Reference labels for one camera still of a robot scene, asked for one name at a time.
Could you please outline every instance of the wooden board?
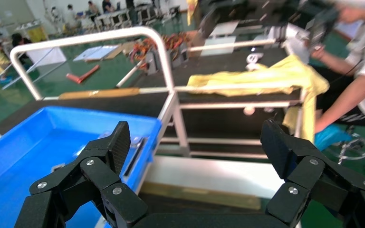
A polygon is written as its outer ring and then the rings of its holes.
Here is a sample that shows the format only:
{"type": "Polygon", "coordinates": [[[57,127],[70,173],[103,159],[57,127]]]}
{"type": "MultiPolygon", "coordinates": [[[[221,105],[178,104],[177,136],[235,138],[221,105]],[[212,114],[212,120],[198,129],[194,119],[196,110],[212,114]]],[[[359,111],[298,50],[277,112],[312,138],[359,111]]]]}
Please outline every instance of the wooden board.
{"type": "Polygon", "coordinates": [[[144,182],[141,193],[164,196],[174,199],[212,203],[229,207],[261,209],[261,200],[256,196],[229,192],[185,188],[173,185],[144,182]]]}
{"type": "Polygon", "coordinates": [[[122,96],[133,96],[138,94],[139,94],[139,88],[108,89],[108,90],[63,93],[59,96],[59,99],[66,100],[66,99],[81,99],[81,98],[122,97],[122,96]]]}
{"type": "Polygon", "coordinates": [[[104,59],[113,59],[116,56],[118,56],[118,54],[120,54],[124,48],[123,48],[124,44],[120,44],[114,51],[110,52],[110,54],[108,54],[104,59]]]}

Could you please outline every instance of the blue plastic bin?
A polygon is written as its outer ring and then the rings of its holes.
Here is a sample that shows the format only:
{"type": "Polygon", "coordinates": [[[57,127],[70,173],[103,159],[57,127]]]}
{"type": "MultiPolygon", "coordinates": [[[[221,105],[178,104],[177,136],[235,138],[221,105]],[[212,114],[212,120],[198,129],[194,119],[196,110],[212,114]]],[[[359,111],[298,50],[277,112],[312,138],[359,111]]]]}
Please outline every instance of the blue plastic bin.
{"type": "MultiPolygon", "coordinates": [[[[119,121],[128,122],[131,137],[147,137],[129,177],[123,180],[135,190],[148,163],[153,161],[152,153],[161,128],[156,118],[46,107],[3,135],[0,138],[0,228],[15,225],[33,182],[50,174],[52,167],[73,161],[83,146],[111,133],[119,121]]],[[[128,154],[126,165],[131,157],[128,154]]],[[[97,209],[88,203],[78,210],[67,227],[93,228],[99,217],[97,209]]]]}

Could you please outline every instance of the red object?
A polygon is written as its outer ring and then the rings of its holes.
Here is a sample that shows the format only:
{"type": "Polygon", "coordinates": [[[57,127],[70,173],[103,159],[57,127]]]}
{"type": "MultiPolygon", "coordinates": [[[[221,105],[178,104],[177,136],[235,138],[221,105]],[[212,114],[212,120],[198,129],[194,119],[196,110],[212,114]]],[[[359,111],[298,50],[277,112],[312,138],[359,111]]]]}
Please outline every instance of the red object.
{"type": "Polygon", "coordinates": [[[78,77],[78,76],[73,75],[73,74],[67,74],[67,78],[69,78],[70,80],[80,84],[86,78],[90,77],[94,72],[96,72],[99,68],[100,68],[100,65],[96,65],[93,69],[89,70],[89,72],[85,73],[81,77],[78,77]]]}

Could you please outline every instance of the floor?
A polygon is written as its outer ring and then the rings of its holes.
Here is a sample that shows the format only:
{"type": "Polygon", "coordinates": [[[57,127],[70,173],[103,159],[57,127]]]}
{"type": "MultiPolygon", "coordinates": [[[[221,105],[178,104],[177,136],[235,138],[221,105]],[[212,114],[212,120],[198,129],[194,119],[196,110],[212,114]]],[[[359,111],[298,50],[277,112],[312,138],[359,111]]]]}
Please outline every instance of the floor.
{"type": "MultiPolygon", "coordinates": [[[[156,25],[154,28],[162,34],[171,34],[180,31],[193,30],[194,26],[188,26],[185,20],[185,15],[183,15],[180,23],[167,22],[165,25],[156,25]]],[[[116,43],[117,42],[113,40],[105,42],[105,44],[116,43]]],[[[327,40],[326,48],[333,54],[344,57],[347,55],[345,44],[345,41],[342,40],[340,36],[332,34],[327,40]]],[[[42,95],[58,96],[63,92],[69,91],[113,88],[133,67],[132,63],[123,55],[119,55],[113,60],[105,60],[98,63],[72,61],[72,59],[80,54],[84,49],[94,47],[96,45],[97,44],[86,44],[64,48],[63,51],[69,61],[36,83],[38,88],[42,91],[42,95]],[[82,75],[96,64],[100,65],[100,69],[94,74],[94,76],[89,78],[83,84],[76,84],[65,77],[67,73],[82,75]]],[[[53,67],[55,66],[40,67],[37,71],[31,74],[31,77],[37,78],[39,75],[49,71],[53,67]]],[[[0,121],[32,99],[31,94],[22,82],[18,82],[6,90],[0,89],[0,121]]],[[[365,137],[365,128],[357,128],[356,131],[365,137]]],[[[350,161],[345,163],[345,166],[365,174],[363,165],[364,164],[359,161],[350,161]]],[[[305,228],[341,227],[339,221],[333,218],[322,205],[315,202],[312,202],[307,209],[302,219],[302,224],[305,228]]]]}

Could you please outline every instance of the office chair base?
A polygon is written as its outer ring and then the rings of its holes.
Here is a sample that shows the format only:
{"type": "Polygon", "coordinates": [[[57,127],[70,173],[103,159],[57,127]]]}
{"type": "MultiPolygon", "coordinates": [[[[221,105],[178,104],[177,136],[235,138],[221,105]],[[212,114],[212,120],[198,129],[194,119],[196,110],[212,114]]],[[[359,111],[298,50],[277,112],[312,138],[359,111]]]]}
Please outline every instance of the office chair base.
{"type": "Polygon", "coordinates": [[[337,153],[330,148],[327,149],[332,155],[339,158],[338,164],[342,164],[343,160],[355,161],[365,159],[365,138],[357,133],[351,133],[351,136],[352,139],[350,141],[332,145],[340,147],[340,153],[337,153]]]}

